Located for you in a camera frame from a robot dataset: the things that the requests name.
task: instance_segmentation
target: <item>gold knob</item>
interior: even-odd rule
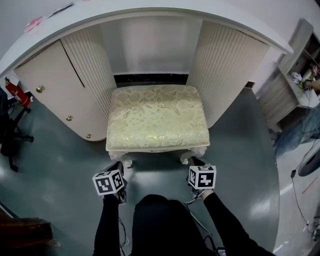
[[[37,89],[35,89],[36,90],[36,92],[38,93],[38,94],[41,94],[42,92],[43,92],[43,87],[42,87],[42,85],[39,85],[39,87],[37,88]]]

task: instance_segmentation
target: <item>stool cushion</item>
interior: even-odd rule
[[[107,151],[174,150],[208,146],[198,91],[186,85],[145,85],[113,91]]]

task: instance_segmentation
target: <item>office chair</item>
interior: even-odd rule
[[[9,157],[10,168],[17,172],[18,167],[13,164],[13,140],[14,138],[27,139],[29,142],[34,141],[34,137],[21,132],[18,130],[18,123],[22,118],[24,112],[30,113],[31,109],[24,107],[23,110],[13,120],[8,114],[9,110],[8,95],[0,87],[0,153],[5,157]]]

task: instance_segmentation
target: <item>black sleeve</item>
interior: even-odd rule
[[[241,251],[247,252],[248,255],[273,255],[249,238],[241,223],[225,207],[216,193],[208,195],[204,200],[204,205],[213,220],[228,256],[238,256]]]
[[[118,199],[106,195],[103,199],[103,210],[94,239],[93,256],[120,256]]]

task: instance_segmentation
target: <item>wall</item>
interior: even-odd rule
[[[224,0],[259,17],[289,41],[300,18],[320,37],[320,7],[315,0]],[[70,0],[0,0],[0,57],[32,19],[48,15]],[[201,21],[181,17],[138,17],[103,24],[115,74],[188,73]],[[255,93],[276,70],[281,54],[270,49],[251,79]]]

